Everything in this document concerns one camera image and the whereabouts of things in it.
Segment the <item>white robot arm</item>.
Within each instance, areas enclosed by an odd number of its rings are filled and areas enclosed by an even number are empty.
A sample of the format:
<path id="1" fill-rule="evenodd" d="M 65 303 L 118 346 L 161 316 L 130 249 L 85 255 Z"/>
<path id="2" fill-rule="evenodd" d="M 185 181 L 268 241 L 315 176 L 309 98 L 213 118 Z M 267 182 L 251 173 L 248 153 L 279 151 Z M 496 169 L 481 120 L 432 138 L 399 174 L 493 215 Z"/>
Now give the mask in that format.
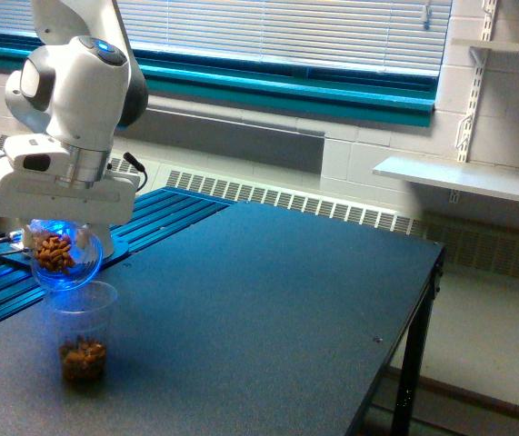
<path id="1" fill-rule="evenodd" d="M 5 101 L 27 134 L 5 140 L 0 217 L 83 224 L 114 252 L 139 180 L 108 168 L 114 134 L 145 111 L 148 91 L 114 1 L 35 1 L 42 45 L 10 74 Z"/>

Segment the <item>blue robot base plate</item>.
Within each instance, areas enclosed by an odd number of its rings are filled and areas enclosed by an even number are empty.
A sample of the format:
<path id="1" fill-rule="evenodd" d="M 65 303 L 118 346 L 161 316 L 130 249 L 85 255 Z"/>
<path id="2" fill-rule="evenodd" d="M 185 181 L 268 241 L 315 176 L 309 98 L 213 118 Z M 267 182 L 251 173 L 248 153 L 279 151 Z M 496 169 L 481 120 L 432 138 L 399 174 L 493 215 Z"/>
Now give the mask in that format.
<path id="1" fill-rule="evenodd" d="M 24 253 L 5 254 L 16 250 L 17 243 L 10 243 L 6 237 L 0 238 L 0 263 L 6 263 L 12 267 L 27 269 L 30 267 L 29 258 Z M 129 245 L 126 241 L 114 238 L 114 253 L 103 259 L 102 268 L 107 268 L 120 262 L 129 255 Z"/>

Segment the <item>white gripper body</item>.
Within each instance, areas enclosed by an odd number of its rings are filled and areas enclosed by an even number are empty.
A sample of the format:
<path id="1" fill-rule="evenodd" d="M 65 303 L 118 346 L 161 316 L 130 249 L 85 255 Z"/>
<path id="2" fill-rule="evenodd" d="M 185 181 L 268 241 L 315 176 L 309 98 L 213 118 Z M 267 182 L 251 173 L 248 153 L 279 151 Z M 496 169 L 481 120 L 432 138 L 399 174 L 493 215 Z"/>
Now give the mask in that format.
<path id="1" fill-rule="evenodd" d="M 127 223 L 140 177 L 106 168 L 108 152 L 46 134 L 10 136 L 0 159 L 0 217 Z"/>

